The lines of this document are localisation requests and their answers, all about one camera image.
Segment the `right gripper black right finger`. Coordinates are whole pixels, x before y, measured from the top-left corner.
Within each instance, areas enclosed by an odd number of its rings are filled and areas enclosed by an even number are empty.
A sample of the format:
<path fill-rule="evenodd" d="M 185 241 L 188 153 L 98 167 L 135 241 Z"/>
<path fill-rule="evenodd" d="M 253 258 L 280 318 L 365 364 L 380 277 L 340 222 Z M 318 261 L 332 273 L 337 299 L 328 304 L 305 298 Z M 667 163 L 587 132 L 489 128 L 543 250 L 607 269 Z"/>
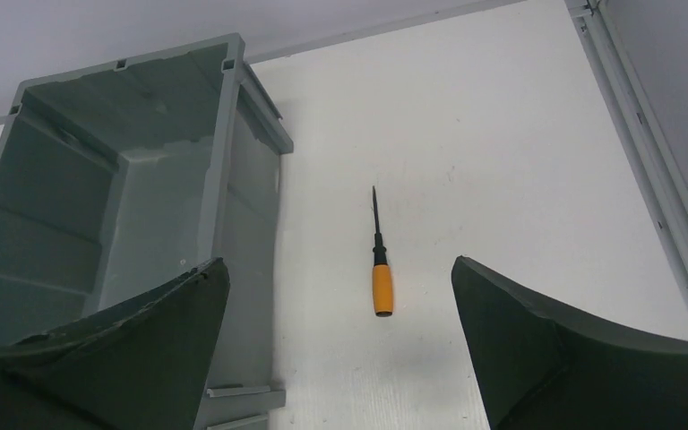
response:
<path fill-rule="evenodd" d="M 493 429 L 688 429 L 688 341 L 526 288 L 466 256 L 451 283 Z"/>

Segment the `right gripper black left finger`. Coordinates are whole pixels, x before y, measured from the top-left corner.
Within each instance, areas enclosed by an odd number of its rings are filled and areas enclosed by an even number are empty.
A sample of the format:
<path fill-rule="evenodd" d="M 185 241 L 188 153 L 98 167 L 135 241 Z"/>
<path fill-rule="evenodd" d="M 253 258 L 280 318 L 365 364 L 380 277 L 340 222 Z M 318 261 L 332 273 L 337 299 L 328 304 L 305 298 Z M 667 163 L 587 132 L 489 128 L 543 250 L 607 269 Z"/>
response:
<path fill-rule="evenodd" d="M 225 313 L 220 258 L 0 345 L 0 429 L 190 429 Z"/>

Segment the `orange black handled screwdriver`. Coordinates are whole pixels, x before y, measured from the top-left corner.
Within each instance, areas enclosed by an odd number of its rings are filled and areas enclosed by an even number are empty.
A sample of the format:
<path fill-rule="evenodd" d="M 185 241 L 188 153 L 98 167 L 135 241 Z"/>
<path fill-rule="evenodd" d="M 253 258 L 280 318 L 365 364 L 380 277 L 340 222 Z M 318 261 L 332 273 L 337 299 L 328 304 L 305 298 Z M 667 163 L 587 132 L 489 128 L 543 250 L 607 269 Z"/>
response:
<path fill-rule="evenodd" d="M 380 227 L 377 195 L 374 186 L 372 187 L 372 203 L 374 212 L 374 267 L 372 272 L 374 313 L 377 317 L 388 317 L 393 314 L 393 285 L 387 249 L 383 242 Z"/>

